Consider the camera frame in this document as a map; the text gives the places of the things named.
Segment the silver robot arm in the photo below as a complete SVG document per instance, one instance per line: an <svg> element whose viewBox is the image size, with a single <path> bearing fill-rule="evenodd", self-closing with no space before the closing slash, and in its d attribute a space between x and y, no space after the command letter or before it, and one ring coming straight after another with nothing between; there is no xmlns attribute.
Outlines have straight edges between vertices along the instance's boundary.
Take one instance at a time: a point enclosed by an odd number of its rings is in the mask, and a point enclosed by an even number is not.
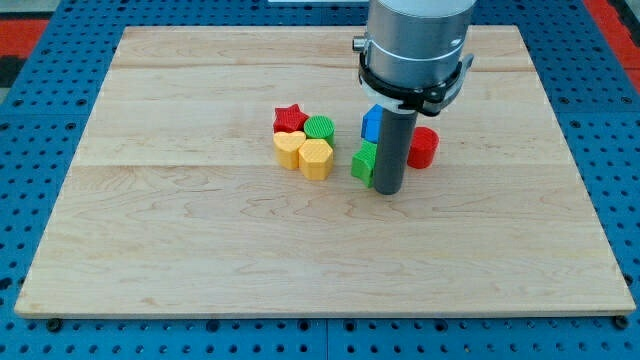
<svg viewBox="0 0 640 360"><path fill-rule="evenodd" d="M355 52L380 80L428 88L457 67L475 0L370 0L365 32Z"/></svg>

